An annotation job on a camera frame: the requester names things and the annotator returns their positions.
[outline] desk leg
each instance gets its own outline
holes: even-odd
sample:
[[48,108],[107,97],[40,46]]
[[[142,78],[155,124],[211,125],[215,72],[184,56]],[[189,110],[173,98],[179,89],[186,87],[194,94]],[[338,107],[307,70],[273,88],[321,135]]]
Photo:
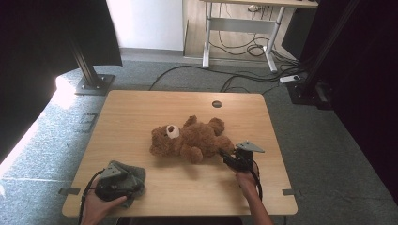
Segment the desk leg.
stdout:
[[207,11],[207,26],[206,26],[206,42],[205,48],[203,49],[203,68],[208,68],[209,58],[210,58],[210,30],[211,30],[211,10],[213,8],[213,4],[210,3],[210,7]]
[[278,19],[275,22],[275,26],[273,28],[271,37],[269,39],[267,47],[264,47],[264,52],[269,64],[269,69],[271,70],[272,73],[277,72],[277,68],[275,66],[275,62],[273,61],[272,55],[271,55],[271,50],[272,46],[275,42],[276,35],[278,34],[279,27],[281,26],[281,21],[282,21],[282,16],[284,14],[284,7],[281,7],[281,10],[279,11]]

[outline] table hole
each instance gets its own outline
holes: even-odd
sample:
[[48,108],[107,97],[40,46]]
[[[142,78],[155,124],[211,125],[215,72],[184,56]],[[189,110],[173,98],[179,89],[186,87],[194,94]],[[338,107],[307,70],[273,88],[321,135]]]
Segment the table hole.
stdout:
[[214,108],[221,108],[222,107],[222,103],[218,100],[213,101],[213,103],[211,103],[213,105]]

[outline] power strip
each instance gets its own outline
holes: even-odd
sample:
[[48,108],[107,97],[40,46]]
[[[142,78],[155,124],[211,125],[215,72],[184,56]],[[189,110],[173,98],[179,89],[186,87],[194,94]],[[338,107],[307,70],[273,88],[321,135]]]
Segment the power strip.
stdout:
[[298,75],[293,75],[293,76],[280,78],[281,83],[296,82],[296,81],[299,81],[299,80],[300,80],[300,77]]

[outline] black curtain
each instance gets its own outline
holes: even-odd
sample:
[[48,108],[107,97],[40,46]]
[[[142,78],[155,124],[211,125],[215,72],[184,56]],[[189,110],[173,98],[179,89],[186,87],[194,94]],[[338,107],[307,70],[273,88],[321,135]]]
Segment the black curtain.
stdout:
[[331,86],[334,111],[398,203],[398,3],[352,0],[333,34],[349,2],[322,1],[303,54],[316,58],[323,40],[337,36],[314,76]]
[[78,68],[69,38],[93,65],[122,66],[106,0],[0,1],[0,159],[38,118],[55,78]]

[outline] black stand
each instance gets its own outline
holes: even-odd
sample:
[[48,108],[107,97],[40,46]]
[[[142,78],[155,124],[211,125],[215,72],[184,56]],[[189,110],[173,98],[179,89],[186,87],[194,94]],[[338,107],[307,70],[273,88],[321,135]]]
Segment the black stand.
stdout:
[[305,93],[305,83],[287,83],[290,99],[293,104],[314,105],[319,110],[332,110],[331,107],[331,88],[325,83],[315,86],[313,93]]
[[325,41],[320,53],[316,56],[314,66],[305,82],[286,84],[293,104],[315,105],[320,110],[332,110],[331,88],[329,88],[327,84],[319,81],[322,74],[319,70],[324,66],[330,48],[342,32],[342,29],[351,17],[359,1],[360,0],[350,1],[345,7],[343,16],[337,22],[329,38]]
[[76,87],[75,94],[106,96],[111,83],[114,81],[115,75],[98,75],[94,70],[93,65],[84,58],[82,48],[71,33],[68,23],[65,22],[65,25],[67,28],[66,36],[69,41],[71,51],[84,75]]

